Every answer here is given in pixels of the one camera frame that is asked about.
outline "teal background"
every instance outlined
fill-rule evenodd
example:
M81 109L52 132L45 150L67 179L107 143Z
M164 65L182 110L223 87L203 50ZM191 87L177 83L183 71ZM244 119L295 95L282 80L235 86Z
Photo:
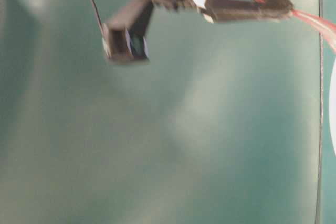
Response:
M97 4L107 19L127 1ZM318 0L292 1L318 14ZM103 57L88 0L3 6L4 223L314 223L310 27L159 9L150 63L120 67Z
M334 0L324 0L324 17L336 23ZM335 53L324 43L324 126L322 162L322 223L336 223L336 156L329 125L329 89Z

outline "teal surface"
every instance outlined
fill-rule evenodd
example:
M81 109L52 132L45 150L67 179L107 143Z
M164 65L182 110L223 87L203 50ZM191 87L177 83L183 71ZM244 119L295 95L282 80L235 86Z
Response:
M336 23L334 0L324 0L324 17ZM322 223L336 223L336 156L331 142L329 124L329 90L335 53L324 43L324 127L322 162Z
M107 19L128 0L97 0ZM318 0L293 0L318 14ZM88 0L5 0L4 223L314 223L319 36L156 11L150 63L104 60Z

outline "black plastic part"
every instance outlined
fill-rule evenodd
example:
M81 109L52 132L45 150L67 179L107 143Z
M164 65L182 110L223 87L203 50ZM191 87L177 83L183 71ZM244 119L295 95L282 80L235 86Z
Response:
M264 3L256 1L239 0L207 0L203 14L212 18L214 22L234 20L265 20L285 19L293 10L290 0L264 0Z
M151 0L134 0L103 24L108 60L118 63L147 60L145 34L153 9Z

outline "green wall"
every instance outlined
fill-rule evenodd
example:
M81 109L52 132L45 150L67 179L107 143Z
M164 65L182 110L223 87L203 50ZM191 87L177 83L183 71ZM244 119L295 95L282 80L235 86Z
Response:
M114 66L88 0L6 0L0 219L313 224L318 34L159 9L148 46L149 64Z

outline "black wire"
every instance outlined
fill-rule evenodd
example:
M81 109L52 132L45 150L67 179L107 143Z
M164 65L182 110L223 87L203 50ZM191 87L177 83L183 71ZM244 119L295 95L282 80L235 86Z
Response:
M93 9L95 11L96 19L97 19L101 34L103 35L103 26L101 24L101 19L100 19L100 16L99 16L99 12L98 12L95 0L91 0L91 3L92 3L92 6L93 6Z

